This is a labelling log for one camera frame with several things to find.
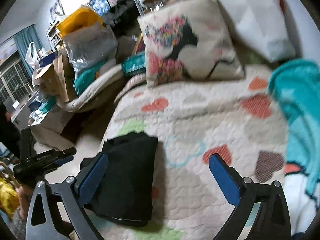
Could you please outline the grey knit sleeve forearm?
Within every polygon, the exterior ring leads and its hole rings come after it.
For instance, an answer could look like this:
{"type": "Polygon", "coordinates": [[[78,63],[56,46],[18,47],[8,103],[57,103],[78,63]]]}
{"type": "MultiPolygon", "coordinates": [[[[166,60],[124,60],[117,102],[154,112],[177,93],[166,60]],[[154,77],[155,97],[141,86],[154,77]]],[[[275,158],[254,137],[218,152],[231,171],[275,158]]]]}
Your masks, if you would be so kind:
{"type": "Polygon", "coordinates": [[[27,218],[25,212],[22,211],[21,207],[19,206],[9,224],[10,231],[18,240],[25,240],[26,221],[27,218]]]}

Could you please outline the person's left hand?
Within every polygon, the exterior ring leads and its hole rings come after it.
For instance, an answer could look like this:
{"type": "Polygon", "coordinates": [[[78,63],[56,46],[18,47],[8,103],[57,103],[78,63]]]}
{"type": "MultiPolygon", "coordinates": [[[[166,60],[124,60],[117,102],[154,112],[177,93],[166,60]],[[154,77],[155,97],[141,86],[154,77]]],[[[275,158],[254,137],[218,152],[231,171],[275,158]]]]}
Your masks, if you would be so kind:
{"type": "Polygon", "coordinates": [[[18,200],[20,205],[20,217],[26,221],[28,210],[30,206],[30,201],[33,195],[33,189],[27,185],[21,185],[17,190],[18,200]]]}

